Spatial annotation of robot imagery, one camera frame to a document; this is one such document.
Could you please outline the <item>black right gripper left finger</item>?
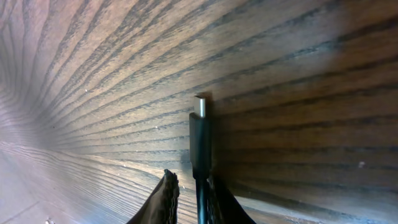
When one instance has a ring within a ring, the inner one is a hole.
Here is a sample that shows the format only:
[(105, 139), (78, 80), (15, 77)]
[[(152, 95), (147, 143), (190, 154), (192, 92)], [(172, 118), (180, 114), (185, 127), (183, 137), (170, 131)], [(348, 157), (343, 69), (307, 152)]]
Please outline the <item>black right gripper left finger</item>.
[(176, 224), (179, 195), (176, 173), (165, 169), (149, 198), (127, 224)]

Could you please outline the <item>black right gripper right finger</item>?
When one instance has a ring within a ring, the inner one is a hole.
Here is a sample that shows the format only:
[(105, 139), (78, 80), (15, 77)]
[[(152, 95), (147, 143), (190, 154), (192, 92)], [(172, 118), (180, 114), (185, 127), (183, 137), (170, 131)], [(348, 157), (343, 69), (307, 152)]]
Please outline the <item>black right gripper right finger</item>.
[(211, 224), (255, 224), (229, 191), (224, 182), (216, 176), (208, 179), (208, 223)]

